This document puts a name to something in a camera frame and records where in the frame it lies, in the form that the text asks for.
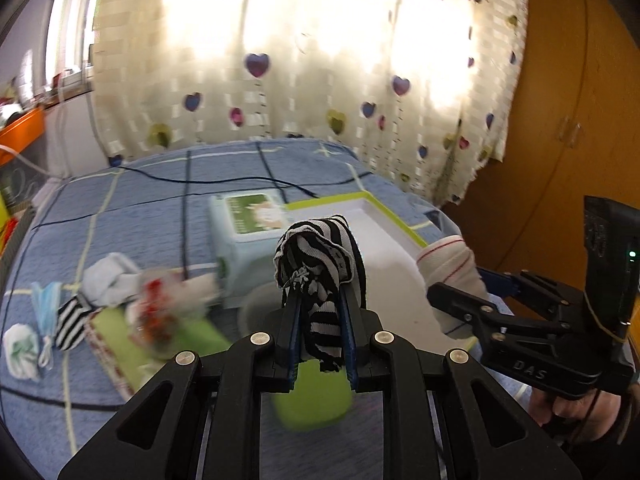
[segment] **blue bedspread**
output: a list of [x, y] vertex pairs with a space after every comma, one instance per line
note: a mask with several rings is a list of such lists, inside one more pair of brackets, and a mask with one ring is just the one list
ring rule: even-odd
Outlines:
[[[347, 148], [313, 139], [199, 146], [138, 160], [131, 167], [177, 180], [275, 178], [319, 196], [365, 189], [427, 242], [443, 236], [439, 225], [446, 234], [455, 231], [433, 207], [370, 174]], [[121, 168], [71, 180], [38, 215], [25, 238], [2, 301], [2, 333], [18, 322], [36, 326], [28, 291], [31, 282], [62, 282], [66, 301], [77, 290], [83, 269], [110, 252], [127, 254], [143, 269], [180, 267], [183, 195], [187, 196], [186, 259], [191, 275], [211, 272], [216, 260], [209, 240], [207, 196], [273, 186], [265, 180], [176, 184]], [[276, 186], [287, 202], [308, 198], [293, 187]], [[228, 338], [238, 338], [232, 312], [213, 316]], [[0, 359], [0, 415], [47, 480], [57, 478], [72, 452], [122, 404], [86, 343], [65, 356], [56, 349], [53, 359], [53, 369], [45, 370], [38, 383], [12, 378], [4, 356]], [[264, 402], [262, 477], [382, 478], [381, 406], [377, 394], [356, 396], [354, 409], [341, 423], [301, 436], [284, 430], [271, 403]]]

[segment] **wardrobe door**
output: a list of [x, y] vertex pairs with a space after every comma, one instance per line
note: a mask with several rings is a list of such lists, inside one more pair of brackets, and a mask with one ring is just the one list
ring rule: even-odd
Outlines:
[[584, 83], [558, 169], [500, 270], [583, 288], [583, 197], [640, 208], [640, 50], [607, 0], [586, 0]]
[[504, 162], [490, 161], [462, 203], [444, 208], [480, 266], [501, 263], [551, 179], [563, 149], [559, 136], [578, 100], [585, 42], [584, 0], [529, 0]]

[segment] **screw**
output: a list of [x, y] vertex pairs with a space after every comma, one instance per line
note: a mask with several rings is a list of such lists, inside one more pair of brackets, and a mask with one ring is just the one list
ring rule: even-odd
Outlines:
[[175, 362], [177, 362], [180, 366], [190, 365], [196, 360], [196, 356], [193, 352], [189, 352], [185, 350], [184, 352], [180, 352], [175, 357]]
[[452, 350], [449, 357], [453, 362], [458, 363], [459, 365], [463, 365], [469, 361], [469, 354], [464, 350]]
[[382, 332], [378, 332], [374, 338], [376, 339], [377, 342], [379, 342], [380, 344], [383, 345], [388, 345], [389, 343], [393, 342], [394, 340], [394, 335], [391, 332], [387, 332], [386, 330], [383, 330]]
[[269, 339], [271, 339], [271, 336], [266, 332], [256, 332], [251, 336], [251, 342], [258, 346], [266, 345], [269, 342]]

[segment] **window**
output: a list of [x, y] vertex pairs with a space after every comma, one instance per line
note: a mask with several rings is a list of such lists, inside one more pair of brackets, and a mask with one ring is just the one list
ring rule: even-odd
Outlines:
[[77, 81], [86, 81], [96, 5], [97, 0], [53, 0], [45, 50], [46, 89], [61, 73], [80, 74]]

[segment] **curtain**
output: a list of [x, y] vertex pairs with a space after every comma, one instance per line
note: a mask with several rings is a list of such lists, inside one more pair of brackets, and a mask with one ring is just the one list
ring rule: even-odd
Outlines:
[[442, 204], [502, 160], [527, 0], [98, 0], [96, 117], [135, 158], [286, 136]]

